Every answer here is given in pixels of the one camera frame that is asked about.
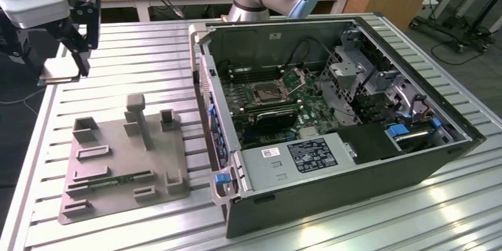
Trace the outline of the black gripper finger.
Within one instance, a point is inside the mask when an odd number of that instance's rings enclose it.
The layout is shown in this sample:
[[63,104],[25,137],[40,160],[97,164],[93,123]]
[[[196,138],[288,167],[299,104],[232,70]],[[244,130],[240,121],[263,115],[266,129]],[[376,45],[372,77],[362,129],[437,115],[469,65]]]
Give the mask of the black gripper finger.
[[79,76],[88,76],[91,50],[97,49],[101,23],[100,0],[68,0],[69,16],[48,24],[48,33],[71,52]]
[[24,64],[37,80],[41,74],[44,59],[29,43],[28,32],[13,25],[1,11],[1,53],[20,64]]

